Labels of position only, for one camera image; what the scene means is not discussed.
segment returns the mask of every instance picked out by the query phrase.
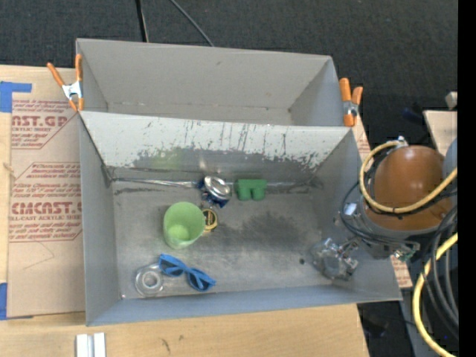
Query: black floor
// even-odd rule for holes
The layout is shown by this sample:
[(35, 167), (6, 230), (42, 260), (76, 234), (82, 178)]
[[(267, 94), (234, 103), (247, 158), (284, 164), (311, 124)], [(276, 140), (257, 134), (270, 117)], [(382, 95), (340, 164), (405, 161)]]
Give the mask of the black floor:
[[(429, 144), (406, 109), (446, 109), (457, 91), (458, 0), (175, 0), (215, 46), (325, 54), (364, 86), (370, 145)], [(141, 0), (150, 42), (209, 46), (169, 0)], [(135, 0), (0, 0), (0, 64), (71, 67), (76, 38), (141, 41)], [(372, 356), (411, 356), (398, 303), (361, 307)]]

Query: gray box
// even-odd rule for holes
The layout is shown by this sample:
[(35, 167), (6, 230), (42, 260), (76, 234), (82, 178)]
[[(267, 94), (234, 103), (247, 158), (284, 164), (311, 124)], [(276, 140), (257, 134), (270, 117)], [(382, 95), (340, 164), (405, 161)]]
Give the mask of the gray box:
[[(400, 299), (389, 260), (358, 252), (347, 282), (312, 265), (315, 243), (349, 236), (333, 219), (361, 164), (331, 57), (90, 39), (77, 52), (88, 325)], [(207, 175), (266, 179), (266, 197), (232, 196), (213, 233), (173, 250), (164, 212), (200, 205)], [(216, 286), (163, 276), (141, 297), (136, 271), (162, 253)]]

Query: yellow cable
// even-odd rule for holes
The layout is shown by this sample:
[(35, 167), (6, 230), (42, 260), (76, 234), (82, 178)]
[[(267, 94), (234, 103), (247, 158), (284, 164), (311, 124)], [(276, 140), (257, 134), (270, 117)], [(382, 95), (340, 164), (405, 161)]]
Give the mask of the yellow cable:
[(441, 182), (440, 185), (438, 185), (433, 192), (428, 194), (426, 197), (423, 199), (420, 199), (418, 202), (415, 202), (414, 204), (404, 206), (401, 208), (391, 208), (389, 206), (385, 206), (382, 204), (379, 204), (377, 201), (375, 201), (372, 197), (370, 197), (370, 194), (367, 192), (367, 188), (365, 187), (365, 182), (364, 182), (364, 175), (365, 175), (365, 169), (367, 165), (369, 164), (370, 160), (372, 157), (380, 152), (384, 148), (388, 147), (395, 147), (398, 145), (401, 145), (401, 141), (389, 141), (387, 143), (379, 145), (377, 148), (375, 148), (370, 154), (365, 158), (364, 162), (362, 163), (362, 167), (360, 169), (360, 173), (358, 175), (358, 181), (360, 184), (360, 190), (362, 193), (362, 196), (365, 198), (365, 200), (368, 202), (370, 206), (372, 206), (375, 209), (379, 209), (380, 211), (384, 211), (386, 213), (395, 213), (395, 214), (401, 214), (401, 213), (408, 213), (410, 211), (416, 210), (423, 205), (429, 203), (432, 199), (434, 199), (436, 196), (438, 196), (450, 183), (456, 178), (457, 176), (457, 167), (453, 169), (453, 171)]
[[(447, 252), (447, 250), (452, 247), (456, 242), (458, 241), (458, 233), (454, 234), (451, 238), (447, 239), (437, 250), (437, 260), (441, 258), (441, 256)], [(422, 289), (423, 289), (423, 284), (425, 283), (425, 277), (428, 276), (428, 273), (430, 272), (431, 269), (431, 261), (429, 260), (425, 264), (425, 269), (424, 271), (418, 276), (418, 280), (415, 285), (415, 290), (414, 290), (414, 297), (412, 300), (412, 311), (414, 314), (415, 318), (415, 324), (416, 328), (418, 329), (418, 332), (422, 336), (423, 340), (425, 340), (426, 344), (434, 350), (436, 353), (438, 353), (440, 356), (443, 357), (454, 357), (450, 352), (447, 350), (443, 349), (431, 336), (428, 334), (428, 332), (425, 329), (425, 326), (423, 325), (422, 318), (420, 316), (420, 310), (419, 310), (419, 298), (420, 295), (422, 294)]]

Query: green cup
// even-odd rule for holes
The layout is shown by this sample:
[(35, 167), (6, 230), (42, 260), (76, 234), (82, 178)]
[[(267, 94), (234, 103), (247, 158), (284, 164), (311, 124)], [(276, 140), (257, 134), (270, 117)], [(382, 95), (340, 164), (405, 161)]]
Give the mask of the green cup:
[(190, 202), (177, 202), (164, 215), (165, 242), (174, 249), (194, 243), (205, 229), (202, 210)]

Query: sunglasses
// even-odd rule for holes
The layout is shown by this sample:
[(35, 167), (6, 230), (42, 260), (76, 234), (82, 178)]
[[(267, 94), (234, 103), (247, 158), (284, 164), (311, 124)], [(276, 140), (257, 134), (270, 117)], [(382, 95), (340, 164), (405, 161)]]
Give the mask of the sunglasses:
[(190, 286), (200, 292), (206, 292), (216, 284), (216, 281), (203, 271), (190, 268), (181, 260), (168, 254), (161, 254), (158, 258), (158, 267), (162, 273), (170, 277), (179, 277), (185, 273)]

